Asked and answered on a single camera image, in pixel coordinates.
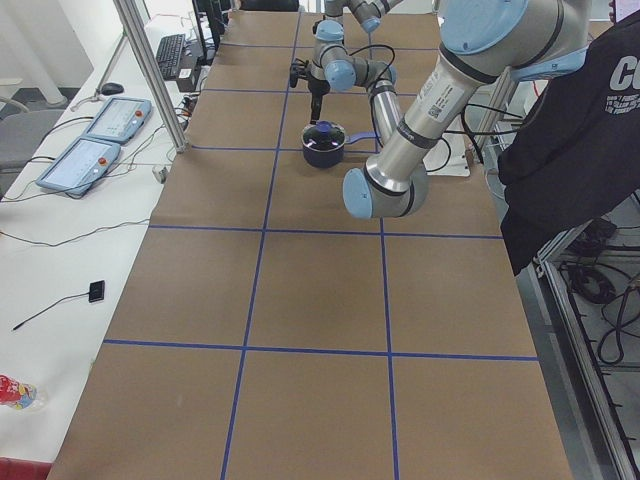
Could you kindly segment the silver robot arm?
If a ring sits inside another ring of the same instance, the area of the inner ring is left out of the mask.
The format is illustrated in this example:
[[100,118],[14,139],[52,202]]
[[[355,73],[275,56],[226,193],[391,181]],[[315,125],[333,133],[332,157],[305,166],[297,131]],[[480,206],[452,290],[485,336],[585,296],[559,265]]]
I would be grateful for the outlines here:
[[348,52],[343,17],[348,10],[362,30],[371,34],[380,26],[382,17],[398,4],[387,0],[324,3],[323,19],[314,27],[313,57],[302,64],[302,75],[311,92],[311,124],[320,121],[325,95],[361,87],[367,92],[374,138],[379,145],[389,140],[401,120],[394,60],[364,58],[357,50]]
[[428,190],[423,164],[445,129],[482,85],[504,71],[514,81],[560,77],[584,64],[587,1],[449,1],[435,69],[380,153],[343,180],[355,218],[402,217]]

